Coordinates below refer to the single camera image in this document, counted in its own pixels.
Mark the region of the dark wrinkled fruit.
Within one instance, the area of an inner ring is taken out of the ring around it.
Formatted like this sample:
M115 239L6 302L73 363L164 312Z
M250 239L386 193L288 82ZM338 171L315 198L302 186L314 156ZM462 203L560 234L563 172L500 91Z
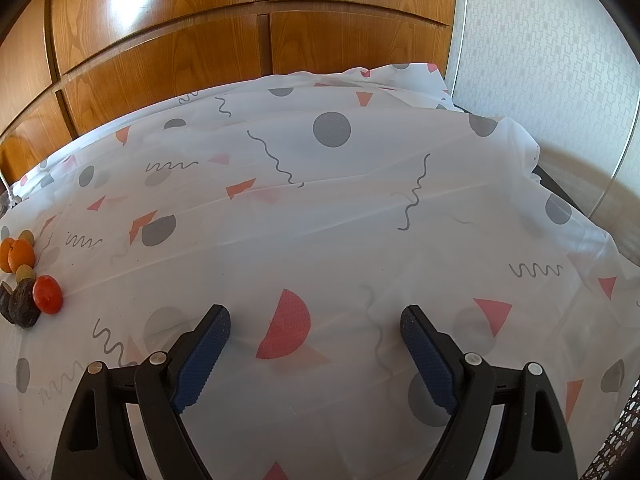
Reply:
M31 328L34 326L41 311L37 307L32 290L35 279L25 278L20 281L12 292L9 303L9 314L15 325L21 328Z

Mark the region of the small red tomato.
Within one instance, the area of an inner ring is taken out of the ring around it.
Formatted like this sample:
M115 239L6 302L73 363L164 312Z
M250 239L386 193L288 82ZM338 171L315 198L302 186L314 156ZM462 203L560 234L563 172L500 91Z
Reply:
M32 286L36 307L45 314L57 314L62 309L63 293L60 284L51 275L40 275Z

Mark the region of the dark round fruit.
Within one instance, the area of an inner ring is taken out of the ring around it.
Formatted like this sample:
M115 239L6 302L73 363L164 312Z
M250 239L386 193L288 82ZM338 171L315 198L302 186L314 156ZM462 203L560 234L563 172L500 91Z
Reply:
M11 286L2 281L0 285L0 313L10 324L14 323L10 312L12 292Z

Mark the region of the small yellow-green fruit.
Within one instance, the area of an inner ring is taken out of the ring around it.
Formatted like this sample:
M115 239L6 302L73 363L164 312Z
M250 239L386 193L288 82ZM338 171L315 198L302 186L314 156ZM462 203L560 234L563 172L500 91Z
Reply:
M34 269L28 264L21 264L15 270L14 275L15 275L15 281L17 282L17 284L20 284L22 281L25 281L25 280L34 280L36 278Z
M32 234L32 232L30 232L29 230L23 230L20 234L20 236L18 237L20 240L24 240L25 242L27 242L30 246L34 246L35 245L35 237L34 234Z

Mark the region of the orange mandarin with stem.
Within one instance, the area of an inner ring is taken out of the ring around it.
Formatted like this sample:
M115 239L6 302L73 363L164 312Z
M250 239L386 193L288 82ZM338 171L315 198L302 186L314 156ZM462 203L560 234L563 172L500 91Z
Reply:
M12 269L9 264L9 254L14 245L14 239L12 237L6 237L0 244L0 269L4 273L12 273Z

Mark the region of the rattan chair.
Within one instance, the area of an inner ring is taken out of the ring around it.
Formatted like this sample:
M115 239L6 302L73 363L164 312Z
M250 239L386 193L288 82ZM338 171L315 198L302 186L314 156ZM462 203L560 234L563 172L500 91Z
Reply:
M583 479L640 480L639 382Z

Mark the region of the patterned white tablecloth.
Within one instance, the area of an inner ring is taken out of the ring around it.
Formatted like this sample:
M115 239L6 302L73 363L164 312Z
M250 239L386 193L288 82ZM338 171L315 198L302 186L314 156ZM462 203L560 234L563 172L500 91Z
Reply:
M94 129L13 185L60 312L1 326L1 443L50 477L93 361L231 336L184 422L219 479L407 479L447 415L401 341L418 304L465 352L542 365L586 472L639 374L639 268L544 183L513 119L412 63L195 91Z

